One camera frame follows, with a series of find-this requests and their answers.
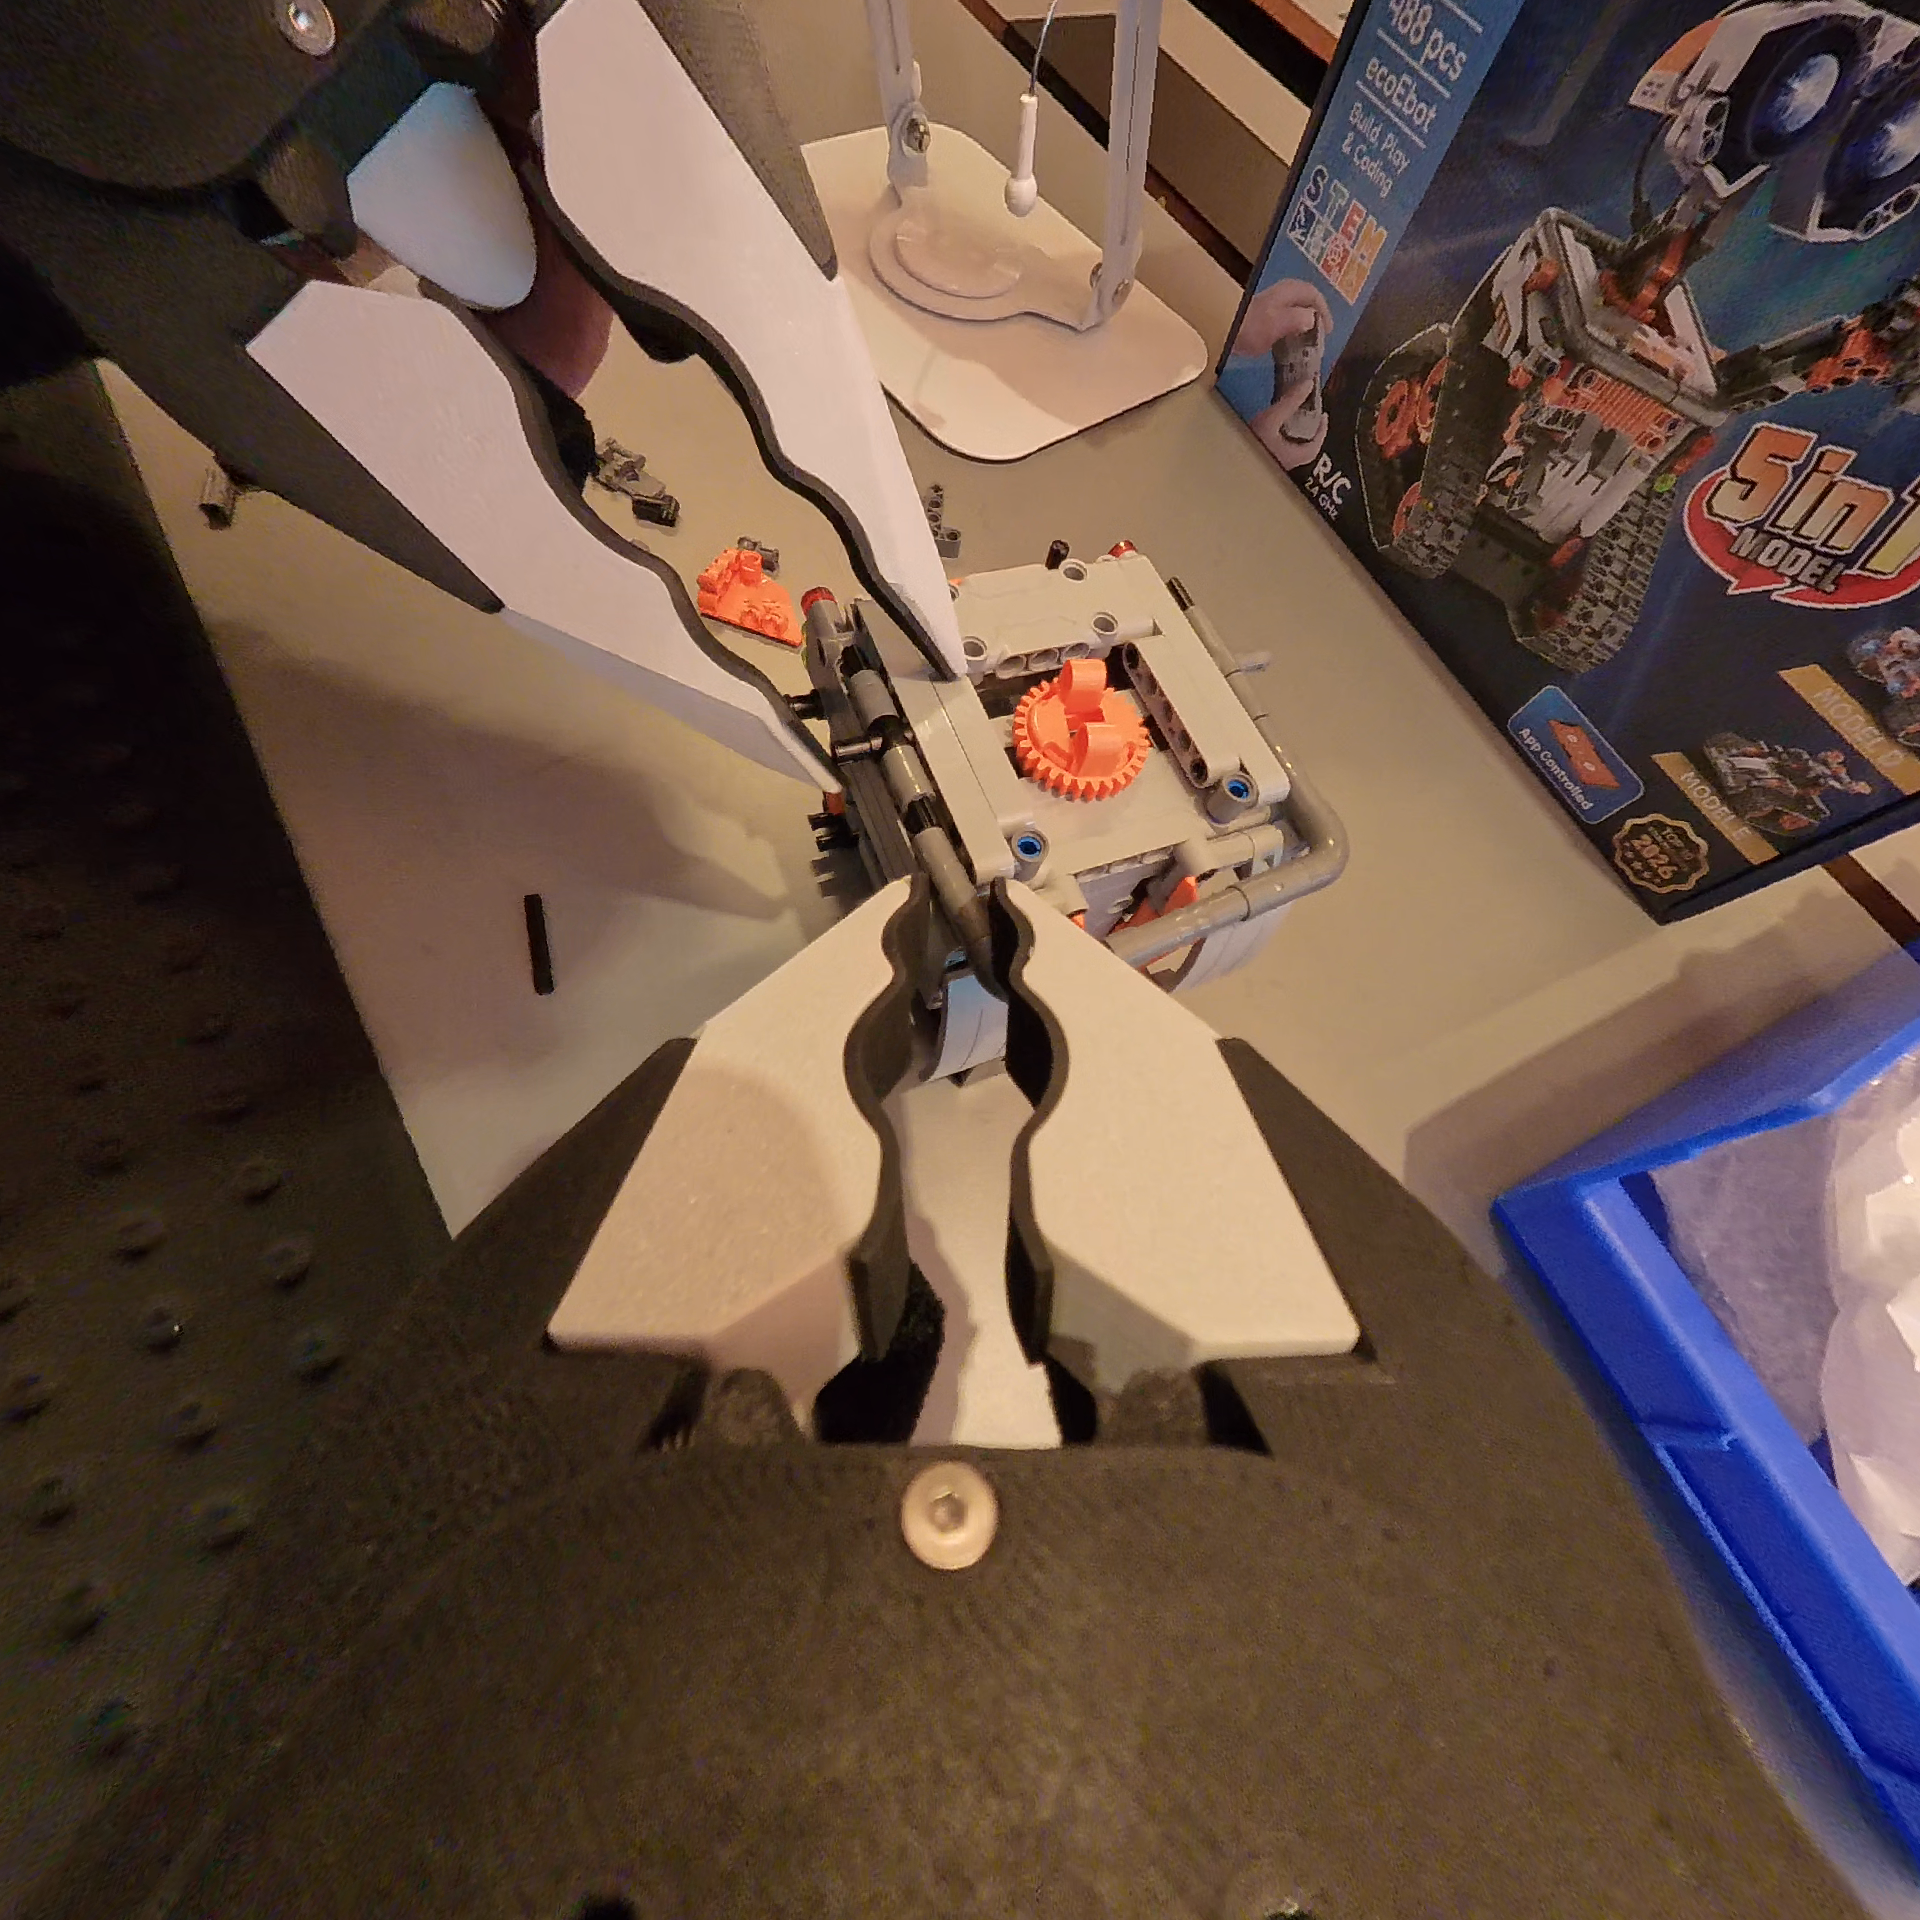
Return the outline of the grey white toy robot model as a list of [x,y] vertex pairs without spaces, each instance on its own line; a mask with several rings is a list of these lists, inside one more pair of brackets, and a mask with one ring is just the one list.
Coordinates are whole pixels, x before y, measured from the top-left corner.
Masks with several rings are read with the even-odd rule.
[[[1116,928],[1272,870],[1303,844],[1305,817],[1332,813],[1279,744],[1257,660],[1128,543],[1090,559],[1056,543],[1042,564],[972,572],[949,593],[957,679],[933,674],[876,600],[840,608],[868,605],[988,913],[993,881],[1016,879],[1105,946]],[[823,847],[815,834],[836,798],[838,786],[809,820],[823,887],[847,894],[858,873],[877,888],[854,845]],[[1166,992],[1224,975],[1289,904],[1137,970]],[[959,943],[933,894],[914,1004],[925,1076],[1002,1055],[1002,997],[975,960],[990,954]]]

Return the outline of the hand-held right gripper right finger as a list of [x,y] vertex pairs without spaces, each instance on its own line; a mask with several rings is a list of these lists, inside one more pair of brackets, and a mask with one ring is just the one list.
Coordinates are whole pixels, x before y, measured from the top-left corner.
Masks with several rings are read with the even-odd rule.
[[1006,1296],[1063,1444],[1137,1375],[1362,1351],[1214,1029],[1044,901],[1006,904]]

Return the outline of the clear plastic bags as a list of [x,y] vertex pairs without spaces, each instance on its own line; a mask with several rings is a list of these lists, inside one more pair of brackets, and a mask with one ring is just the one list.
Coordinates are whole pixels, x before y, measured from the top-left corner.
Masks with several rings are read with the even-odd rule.
[[1918,1057],[1653,1181],[1701,1298],[1916,1586]]

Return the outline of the grey axle rod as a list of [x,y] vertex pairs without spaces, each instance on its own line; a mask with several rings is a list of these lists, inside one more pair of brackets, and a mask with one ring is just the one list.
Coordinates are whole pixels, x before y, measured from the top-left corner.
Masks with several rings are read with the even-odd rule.
[[801,593],[806,676],[826,722],[836,806],[813,817],[823,847],[854,845],[876,885],[922,873],[911,834],[938,825],[973,877],[933,770],[879,660],[868,605]]

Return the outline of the blue storage bin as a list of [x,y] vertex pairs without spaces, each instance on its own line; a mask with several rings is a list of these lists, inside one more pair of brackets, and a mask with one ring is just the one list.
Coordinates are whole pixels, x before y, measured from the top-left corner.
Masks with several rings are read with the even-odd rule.
[[1701,1298],[1653,1181],[1829,1112],[1909,1055],[1916,969],[1897,958],[1508,1188],[1495,1220],[1916,1857],[1916,1586],[1839,1497],[1823,1444],[1797,1437]]

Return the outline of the orange panel piece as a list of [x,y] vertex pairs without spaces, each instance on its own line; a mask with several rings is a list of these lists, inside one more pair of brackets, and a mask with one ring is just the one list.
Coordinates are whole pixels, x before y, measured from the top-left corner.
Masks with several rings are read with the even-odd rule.
[[777,578],[774,548],[745,540],[724,546],[695,580],[695,600],[703,616],[743,633],[800,648],[801,612]]

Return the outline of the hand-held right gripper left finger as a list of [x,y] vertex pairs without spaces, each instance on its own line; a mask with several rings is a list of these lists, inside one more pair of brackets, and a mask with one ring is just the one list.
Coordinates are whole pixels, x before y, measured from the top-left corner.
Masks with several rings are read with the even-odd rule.
[[909,1256],[885,1100],[914,1060],[922,897],[876,896],[703,1024],[556,1306],[573,1352],[774,1378],[809,1424],[886,1352]]

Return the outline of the blue robot kit box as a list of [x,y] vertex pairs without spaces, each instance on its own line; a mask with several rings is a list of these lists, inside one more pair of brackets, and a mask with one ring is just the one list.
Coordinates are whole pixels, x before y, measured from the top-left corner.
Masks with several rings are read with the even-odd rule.
[[1216,385],[1679,920],[1916,822],[1916,4],[1357,4]]

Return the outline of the dark grey elbow connector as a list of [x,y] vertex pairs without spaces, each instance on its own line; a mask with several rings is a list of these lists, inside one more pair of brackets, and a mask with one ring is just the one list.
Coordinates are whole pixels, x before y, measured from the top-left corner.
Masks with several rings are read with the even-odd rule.
[[922,828],[911,834],[911,849],[922,865],[933,894],[937,896],[956,936],[969,951],[985,951],[990,960],[975,960],[975,966],[988,966],[991,961],[991,924],[988,909],[977,901],[969,869],[956,853],[950,837],[938,825]]

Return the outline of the white stand base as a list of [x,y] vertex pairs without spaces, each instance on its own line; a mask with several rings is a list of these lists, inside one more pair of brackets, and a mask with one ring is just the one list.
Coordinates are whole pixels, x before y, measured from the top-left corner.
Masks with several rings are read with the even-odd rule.
[[1039,89],[1014,167],[928,121],[903,2],[868,2],[879,128],[805,145],[882,388],[942,445],[1007,464],[1201,374],[1198,332],[1140,289],[1160,2],[1120,2],[1102,237],[1039,199]]

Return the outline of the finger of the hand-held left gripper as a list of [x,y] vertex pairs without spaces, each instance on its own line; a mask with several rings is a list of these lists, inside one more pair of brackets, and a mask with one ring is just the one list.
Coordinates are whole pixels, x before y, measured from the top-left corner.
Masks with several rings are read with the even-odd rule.
[[469,309],[439,288],[305,285],[246,352],[516,631],[773,772],[836,788],[824,750],[709,634],[680,576],[584,504],[527,374]]
[[964,672],[943,564],[824,217],[733,4],[543,4],[543,201],[630,326],[696,352],[759,456],[838,535],[938,679]]

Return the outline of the dark grey axle pin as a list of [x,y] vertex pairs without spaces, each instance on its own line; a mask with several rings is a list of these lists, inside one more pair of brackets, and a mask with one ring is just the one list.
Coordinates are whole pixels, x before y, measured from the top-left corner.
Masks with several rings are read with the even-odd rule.
[[1152,920],[1116,928],[1105,946],[1118,960],[1137,969],[1157,961],[1166,952],[1199,943],[1222,928],[1257,920],[1265,911],[1305,896],[1309,888],[1305,874],[1292,865],[1261,870]]

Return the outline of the dark grey connector plate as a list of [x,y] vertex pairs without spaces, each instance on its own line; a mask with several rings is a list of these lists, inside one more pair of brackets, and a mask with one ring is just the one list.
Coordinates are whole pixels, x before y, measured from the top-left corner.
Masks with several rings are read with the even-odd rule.
[[680,500],[647,469],[642,455],[614,439],[600,439],[592,455],[590,482],[629,503],[639,526],[673,530],[680,524]]

